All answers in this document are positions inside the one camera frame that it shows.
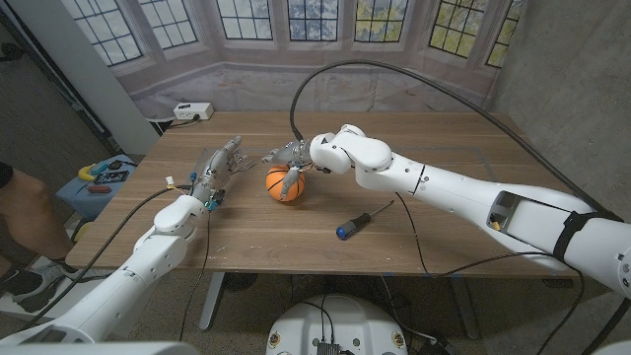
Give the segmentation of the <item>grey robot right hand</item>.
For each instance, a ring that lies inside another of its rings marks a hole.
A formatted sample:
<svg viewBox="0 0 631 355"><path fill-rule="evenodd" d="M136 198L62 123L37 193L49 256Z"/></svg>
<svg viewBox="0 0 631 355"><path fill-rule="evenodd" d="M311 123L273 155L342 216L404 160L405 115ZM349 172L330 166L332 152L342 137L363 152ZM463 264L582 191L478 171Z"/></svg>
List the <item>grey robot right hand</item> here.
<svg viewBox="0 0 631 355"><path fill-rule="evenodd" d="M313 165L305 142L291 141L282 148L273 149L261 162L272 165L265 183L274 199L289 202L304 192L305 171Z"/></svg>

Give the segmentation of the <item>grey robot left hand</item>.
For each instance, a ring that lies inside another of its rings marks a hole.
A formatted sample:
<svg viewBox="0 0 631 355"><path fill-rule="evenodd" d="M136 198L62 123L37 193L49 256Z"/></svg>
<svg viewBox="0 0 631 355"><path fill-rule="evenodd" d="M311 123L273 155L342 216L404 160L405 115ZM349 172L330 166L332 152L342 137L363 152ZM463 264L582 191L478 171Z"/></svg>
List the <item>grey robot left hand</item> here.
<svg viewBox="0 0 631 355"><path fill-rule="evenodd" d="M247 155L240 149L242 140L241 136L236 136L210 156L192 186L191 196L202 202L211 201L227 184L231 175L255 165L255 160L247 161Z"/></svg>

